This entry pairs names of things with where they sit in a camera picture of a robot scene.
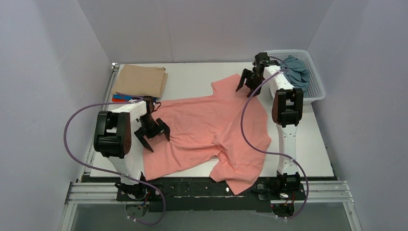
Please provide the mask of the pink t-shirt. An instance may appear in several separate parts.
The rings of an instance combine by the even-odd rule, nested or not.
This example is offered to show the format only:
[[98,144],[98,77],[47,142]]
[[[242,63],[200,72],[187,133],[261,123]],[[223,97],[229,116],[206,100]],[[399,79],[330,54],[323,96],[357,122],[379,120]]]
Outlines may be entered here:
[[144,175],[154,180],[218,159],[209,177],[225,181],[235,195],[260,176],[271,144],[268,115],[248,90],[236,92],[238,74],[211,84],[210,96],[163,101],[154,118],[170,127],[170,141],[150,140],[154,152],[143,151]]

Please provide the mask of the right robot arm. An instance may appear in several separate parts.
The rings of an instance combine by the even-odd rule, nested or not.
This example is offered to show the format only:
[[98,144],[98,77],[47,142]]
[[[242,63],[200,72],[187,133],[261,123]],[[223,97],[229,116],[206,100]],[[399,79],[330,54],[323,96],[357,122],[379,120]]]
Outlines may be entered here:
[[300,174],[296,160],[296,133],[303,114],[303,90],[295,88],[285,77],[287,67],[271,65],[244,69],[236,91],[243,86],[250,89],[249,96],[268,83],[273,95],[272,121],[276,124],[279,137],[279,163],[277,180],[269,186],[272,194],[287,198],[300,189]]

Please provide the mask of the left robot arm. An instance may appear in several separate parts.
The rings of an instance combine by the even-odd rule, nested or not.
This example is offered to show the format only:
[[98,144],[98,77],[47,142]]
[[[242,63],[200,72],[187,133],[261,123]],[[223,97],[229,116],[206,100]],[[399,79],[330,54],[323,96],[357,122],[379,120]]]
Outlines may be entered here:
[[146,150],[153,152],[148,140],[164,135],[170,140],[170,128],[160,118],[153,119],[155,103],[151,98],[142,101],[132,100],[112,111],[99,111],[93,139],[94,150],[101,153],[122,176],[120,185],[133,186],[140,180],[142,171],[135,161],[128,157],[135,136]]

